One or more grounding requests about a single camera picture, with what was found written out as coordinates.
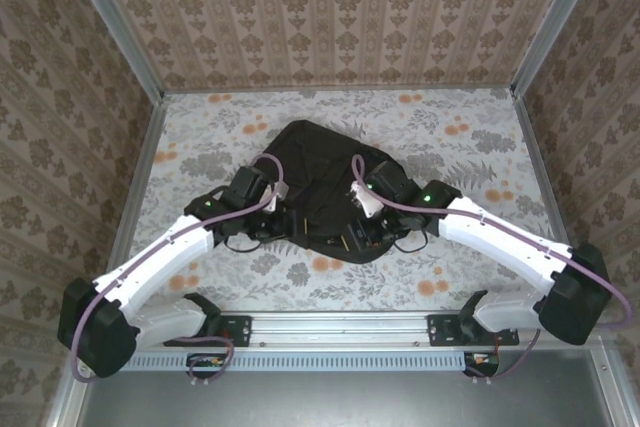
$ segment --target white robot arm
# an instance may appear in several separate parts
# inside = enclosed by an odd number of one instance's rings
[[[351,192],[368,219],[346,230],[345,240],[352,248],[402,238],[410,231],[429,232],[487,255],[533,286],[534,292],[472,295],[460,316],[462,330],[470,336],[480,329],[545,328],[565,342],[581,345],[611,298],[602,286],[609,278],[596,247],[572,248],[526,232],[443,182],[434,180],[421,189],[397,164],[383,162],[353,182]],[[579,264],[591,276],[558,257]]]
[[[214,335],[211,330],[220,310],[199,294],[188,294],[170,305],[145,303],[181,268],[230,236],[246,233],[268,242],[294,235],[295,213],[278,210],[274,203],[286,193],[281,180],[272,193],[265,174],[241,167],[228,187],[194,199],[184,215],[128,262],[91,283],[81,278],[71,282],[63,297],[58,339],[72,351],[77,349],[78,357],[96,375],[107,377],[136,348]]]

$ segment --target purple cable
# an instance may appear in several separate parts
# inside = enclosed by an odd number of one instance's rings
[[[397,204],[396,202],[392,202],[391,200],[385,199],[384,197],[376,194],[375,192],[373,192],[372,190],[367,188],[367,185],[365,184],[365,182],[363,180],[364,169],[365,169],[365,164],[364,164],[364,159],[362,158],[362,156],[361,155],[357,155],[357,154],[354,155],[353,158],[351,159],[351,170],[353,171],[353,175],[356,178],[356,181],[358,182],[358,185],[360,185],[360,187],[362,187],[363,189],[366,189],[367,192],[369,193],[369,195],[371,195],[374,199],[378,200],[379,202],[383,203],[384,205],[387,205],[388,207],[392,207],[392,208],[397,209],[397,210],[403,210],[405,212],[415,212],[415,213],[418,213],[418,214],[435,214],[435,215],[452,214],[452,215],[461,215],[463,217],[470,217],[472,219],[484,222],[485,224],[490,225],[491,227],[494,227],[494,228],[504,232],[505,234],[508,234],[508,235],[514,237],[515,239],[517,239],[517,240],[519,240],[521,242],[524,242],[527,245],[530,245],[531,247],[535,248],[536,250],[539,250],[541,252],[547,253],[547,248],[544,247],[542,244],[539,244],[535,240],[531,240],[531,239],[525,237],[524,235],[511,230],[506,225],[502,225],[501,223],[496,222],[493,219],[488,219],[486,217],[483,218],[482,216],[480,216],[478,214],[475,214],[473,212],[468,212],[466,210],[459,210],[459,209],[435,209],[435,208],[430,209],[430,208],[426,208],[426,207],[412,207],[412,206],[409,206],[409,205]],[[620,292],[618,289],[616,289],[612,284],[610,284],[609,282],[604,280],[602,277],[594,274],[593,272],[591,272],[587,268],[585,268],[582,265],[578,264],[573,259],[565,257],[564,255],[559,254],[557,252],[554,252],[553,250],[550,250],[548,252],[548,255],[550,257],[553,257],[554,259],[558,259],[558,260],[564,262],[565,264],[573,267],[574,269],[576,269],[581,274],[587,276],[588,278],[590,278],[591,280],[593,280],[594,282],[596,282],[600,286],[602,286],[605,289],[607,289],[609,292],[611,292],[611,294],[613,296],[615,296],[620,301],[620,303],[622,304],[622,307],[624,308],[624,311],[625,311],[624,319],[621,320],[621,321],[618,321],[618,322],[598,324],[599,327],[606,327],[606,328],[609,328],[609,329],[620,330],[620,329],[624,329],[625,327],[629,326],[629,324],[631,323],[631,320],[633,319],[633,309],[631,307],[631,304],[627,300],[627,298],[622,294],[622,292]]]
[[[260,154],[253,159],[253,161],[251,162],[251,165],[255,164],[258,159],[269,159],[273,161],[278,168],[278,182],[284,182],[284,168],[282,167],[282,163],[278,160],[277,157],[271,154]],[[73,341],[71,342],[71,374],[73,375],[73,377],[78,382],[82,382],[85,384],[95,382],[96,380],[98,380],[98,377],[85,377],[78,370],[78,347],[80,345],[80,337],[82,335],[82,331],[84,330],[85,325],[87,324],[87,321],[89,320],[89,317],[95,310],[98,303],[102,299],[104,299],[105,296],[118,285],[118,283],[124,281],[129,276],[129,274],[131,274],[131,272],[133,272],[135,269],[140,267],[140,265],[142,265],[145,261],[147,261],[153,255],[157,254],[163,247],[175,241],[176,239],[182,237],[183,235],[188,234],[189,232],[199,229],[201,227],[205,227],[207,225],[223,222],[225,220],[235,219],[237,217],[242,217],[252,212],[256,212],[266,207],[267,205],[269,205],[269,202],[271,202],[271,200],[273,199],[273,197],[275,197],[276,194],[277,192],[274,189],[274,191],[271,193],[269,197],[267,197],[262,202],[257,203],[256,205],[247,207],[246,209],[238,210],[236,212],[230,212],[228,214],[219,215],[218,217],[204,220],[202,222],[198,222],[196,224],[190,225],[189,227],[185,227],[182,230],[179,230],[172,236],[167,237],[162,242],[154,246],[148,252],[145,252],[138,260],[133,262],[129,266],[129,268],[124,270],[113,282],[111,282],[102,292],[98,293],[98,295],[96,295],[93,298],[93,300],[89,303],[87,308],[82,313],[82,316],[78,321],[78,325],[76,326],[76,330],[73,333]]]
[[[508,375],[513,374],[524,363],[524,361],[527,359],[527,356],[533,350],[534,345],[536,345],[536,342],[538,342],[538,339],[540,338],[540,332],[541,332],[540,329],[536,330],[536,333],[533,336],[533,339],[531,339],[531,342],[529,343],[529,345],[527,346],[525,351],[522,353],[522,355],[518,358],[516,363],[513,364],[511,367],[509,367],[504,372],[502,372],[501,374],[494,375],[493,377],[488,377],[488,376],[484,375],[482,372],[480,372],[479,370],[474,369],[473,367],[467,366],[466,370],[468,370],[472,374],[476,375],[477,377],[486,378],[487,380],[491,380],[491,381],[503,379],[503,378],[507,377]]]
[[[220,370],[218,370],[215,374],[213,374],[213,376],[206,379],[208,382],[213,382],[218,377],[220,377],[225,370],[229,368],[236,351],[235,346],[233,345],[233,342],[231,342],[231,340],[227,339],[226,337],[209,336],[209,337],[199,337],[197,339],[194,339],[192,337],[178,337],[175,340],[179,340],[180,342],[189,342],[192,344],[197,344],[199,342],[222,342],[229,348],[229,354],[227,355],[227,358],[225,359],[224,364],[222,364],[222,367],[220,367]],[[189,377],[195,380],[196,376],[193,373],[193,368],[199,361],[201,361],[202,359],[207,359],[209,357],[210,357],[209,355],[198,355],[194,359],[192,359],[191,363],[189,364]]]

